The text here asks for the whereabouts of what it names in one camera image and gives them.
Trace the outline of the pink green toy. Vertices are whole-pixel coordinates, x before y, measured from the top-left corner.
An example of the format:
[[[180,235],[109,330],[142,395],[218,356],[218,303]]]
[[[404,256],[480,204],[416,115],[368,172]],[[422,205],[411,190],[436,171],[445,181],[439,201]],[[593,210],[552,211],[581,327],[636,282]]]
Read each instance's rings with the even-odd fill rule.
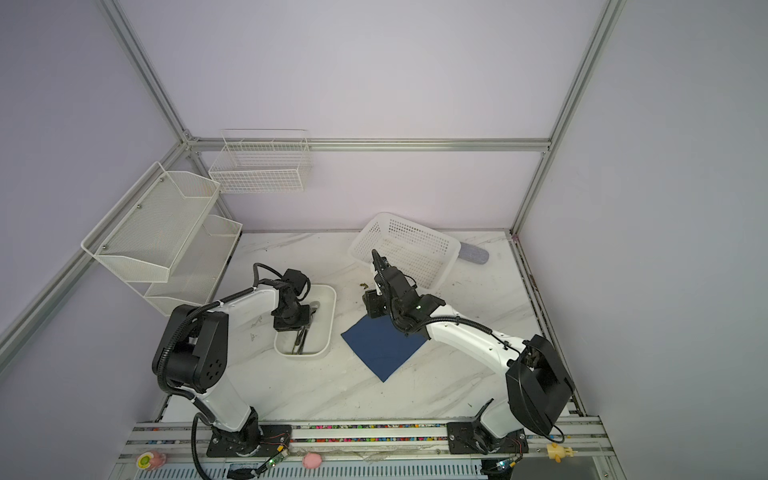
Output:
[[[146,451],[136,458],[136,467],[141,471],[153,471],[167,462],[167,456],[158,451]]]

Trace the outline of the white rectangular plastic tray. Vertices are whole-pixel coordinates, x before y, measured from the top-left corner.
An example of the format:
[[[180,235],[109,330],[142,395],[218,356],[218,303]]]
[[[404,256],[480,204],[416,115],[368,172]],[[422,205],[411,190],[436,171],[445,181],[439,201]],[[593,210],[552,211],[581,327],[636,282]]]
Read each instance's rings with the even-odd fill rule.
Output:
[[[330,349],[336,301],[337,292],[332,286],[313,286],[303,301],[313,310],[303,354],[291,353],[297,335],[293,331],[276,334],[273,346],[277,354],[289,360],[315,360],[325,356]]]

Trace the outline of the yellow toy figure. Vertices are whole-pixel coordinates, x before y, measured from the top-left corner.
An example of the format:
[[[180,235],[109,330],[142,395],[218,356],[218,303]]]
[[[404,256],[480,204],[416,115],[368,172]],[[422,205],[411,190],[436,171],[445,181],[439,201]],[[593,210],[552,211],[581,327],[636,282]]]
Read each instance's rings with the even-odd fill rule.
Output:
[[[575,456],[575,451],[562,443],[551,442],[546,446],[546,450],[548,458],[556,463],[561,463],[564,459]]]

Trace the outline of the blue paper napkin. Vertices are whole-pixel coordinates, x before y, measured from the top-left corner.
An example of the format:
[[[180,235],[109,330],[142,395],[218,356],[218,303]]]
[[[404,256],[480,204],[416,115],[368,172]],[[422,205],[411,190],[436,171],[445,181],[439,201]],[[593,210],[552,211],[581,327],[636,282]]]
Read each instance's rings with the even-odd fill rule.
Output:
[[[399,331],[389,315],[366,315],[341,337],[381,382],[386,382],[427,342],[422,334]]]

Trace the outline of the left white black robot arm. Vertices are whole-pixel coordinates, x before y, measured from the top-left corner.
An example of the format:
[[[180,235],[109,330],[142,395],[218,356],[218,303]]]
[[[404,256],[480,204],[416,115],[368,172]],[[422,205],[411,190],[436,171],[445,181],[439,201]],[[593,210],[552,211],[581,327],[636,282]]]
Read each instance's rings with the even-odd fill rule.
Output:
[[[227,376],[230,333],[237,320],[262,315],[278,331],[307,326],[312,308],[304,302],[311,281],[288,269],[275,279],[254,277],[252,286],[203,306],[182,304],[168,320],[152,361],[160,389],[188,400],[195,420],[211,429],[206,456],[272,457],[288,451],[292,428],[262,426]]]

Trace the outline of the white perforated plastic basket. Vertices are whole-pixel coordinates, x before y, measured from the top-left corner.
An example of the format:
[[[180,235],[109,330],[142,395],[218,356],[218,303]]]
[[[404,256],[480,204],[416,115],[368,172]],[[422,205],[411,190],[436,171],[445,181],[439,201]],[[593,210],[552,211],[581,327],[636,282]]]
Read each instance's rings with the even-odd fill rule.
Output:
[[[372,265],[372,251],[410,275],[417,286],[435,293],[455,265],[460,242],[446,234],[391,213],[379,213],[352,241],[348,254],[363,265]]]

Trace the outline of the grey oval pouch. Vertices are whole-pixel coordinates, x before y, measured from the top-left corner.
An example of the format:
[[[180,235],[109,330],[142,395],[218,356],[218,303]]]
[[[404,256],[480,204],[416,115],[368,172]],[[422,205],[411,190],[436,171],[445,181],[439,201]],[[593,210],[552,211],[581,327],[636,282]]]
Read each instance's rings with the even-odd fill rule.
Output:
[[[489,261],[490,254],[477,245],[461,242],[458,258],[476,265],[485,265]]]

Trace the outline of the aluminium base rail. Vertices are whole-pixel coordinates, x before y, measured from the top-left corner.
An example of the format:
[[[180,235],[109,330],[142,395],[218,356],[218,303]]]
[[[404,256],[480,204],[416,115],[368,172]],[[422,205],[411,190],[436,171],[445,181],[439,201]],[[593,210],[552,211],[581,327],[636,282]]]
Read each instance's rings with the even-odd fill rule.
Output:
[[[567,417],[557,426],[566,435],[562,443],[575,451],[561,463],[550,460],[545,438],[527,434],[528,452],[480,455],[453,454],[449,450],[447,424],[459,420],[379,420],[293,422],[267,421],[267,425],[292,428],[288,451],[272,457],[206,456],[211,430],[188,422],[139,423],[113,467],[112,479],[226,479],[236,471],[249,477],[267,466],[264,479],[481,479],[509,475],[521,477],[526,470],[542,467],[573,477],[583,471],[588,479],[622,479],[625,473],[603,427],[596,417]],[[146,451],[167,456],[164,466],[141,471],[136,458]],[[323,457],[315,470],[302,466],[310,452]]]

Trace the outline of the pink round toy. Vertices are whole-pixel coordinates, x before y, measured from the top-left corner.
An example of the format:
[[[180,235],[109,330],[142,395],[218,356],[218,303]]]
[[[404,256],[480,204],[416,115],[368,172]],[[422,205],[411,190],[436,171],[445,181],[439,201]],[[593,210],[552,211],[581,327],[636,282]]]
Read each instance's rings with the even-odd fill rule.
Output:
[[[318,469],[323,463],[323,457],[319,453],[307,453],[302,459],[302,466],[308,470]]]

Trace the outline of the silver spoon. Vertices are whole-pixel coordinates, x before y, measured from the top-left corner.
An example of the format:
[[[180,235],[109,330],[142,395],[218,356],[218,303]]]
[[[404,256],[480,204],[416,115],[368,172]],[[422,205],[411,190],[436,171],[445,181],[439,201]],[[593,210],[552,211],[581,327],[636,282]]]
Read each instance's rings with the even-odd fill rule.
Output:
[[[308,327],[304,326],[300,330],[297,331],[296,339],[294,341],[292,351],[291,353],[293,355],[302,355],[304,350],[304,345],[306,342],[306,336],[308,333]]]

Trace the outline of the silver table knife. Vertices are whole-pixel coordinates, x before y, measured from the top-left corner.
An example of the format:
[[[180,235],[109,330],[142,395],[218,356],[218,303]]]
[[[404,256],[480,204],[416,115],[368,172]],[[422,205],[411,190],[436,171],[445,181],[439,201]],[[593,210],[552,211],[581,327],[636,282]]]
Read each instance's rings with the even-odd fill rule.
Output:
[[[311,325],[307,324],[307,325],[303,326],[302,329],[298,332],[297,338],[296,338],[296,341],[295,341],[295,345],[294,345],[294,347],[295,347],[294,353],[295,354],[297,354],[297,355],[302,355],[303,354],[304,348],[305,348],[305,344],[306,344],[306,338],[307,338],[307,335],[309,333],[310,328],[311,328]]]

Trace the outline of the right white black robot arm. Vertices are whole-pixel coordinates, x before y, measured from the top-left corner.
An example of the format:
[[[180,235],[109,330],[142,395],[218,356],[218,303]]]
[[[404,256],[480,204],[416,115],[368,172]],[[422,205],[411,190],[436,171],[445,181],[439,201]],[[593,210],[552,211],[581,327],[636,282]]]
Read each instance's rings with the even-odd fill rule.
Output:
[[[554,445],[566,435],[557,421],[575,391],[572,377],[553,344],[541,335],[523,339],[472,320],[432,294],[372,250],[375,287],[364,293],[367,313],[387,316],[404,336],[418,335],[451,346],[499,375],[507,399],[488,400],[468,421],[447,424],[453,454],[528,452],[527,434]]]

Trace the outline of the white two-tier mesh shelf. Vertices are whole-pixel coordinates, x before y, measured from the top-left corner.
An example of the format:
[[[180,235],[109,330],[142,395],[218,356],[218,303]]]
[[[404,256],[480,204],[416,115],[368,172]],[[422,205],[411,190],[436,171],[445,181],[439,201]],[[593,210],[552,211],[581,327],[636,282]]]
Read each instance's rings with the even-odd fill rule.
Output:
[[[164,316],[209,303],[242,224],[214,212],[221,186],[153,164],[81,248]]]

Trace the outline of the aluminium frame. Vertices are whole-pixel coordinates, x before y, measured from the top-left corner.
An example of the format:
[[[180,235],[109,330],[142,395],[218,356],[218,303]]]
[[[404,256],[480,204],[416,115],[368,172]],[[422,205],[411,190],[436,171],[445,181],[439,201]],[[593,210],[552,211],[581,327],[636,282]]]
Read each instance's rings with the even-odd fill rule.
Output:
[[[310,94],[285,98],[310,133],[306,190],[229,199],[246,234],[222,283],[258,254],[339,293],[337,327],[369,280],[347,254],[375,214],[439,228],[508,225],[533,152],[404,150],[425,138],[539,137],[586,48],[601,1],[289,3]],[[92,1],[1,5],[1,325],[9,328],[172,136]],[[102,266],[12,369],[1,414],[122,428],[158,396],[163,319]]]

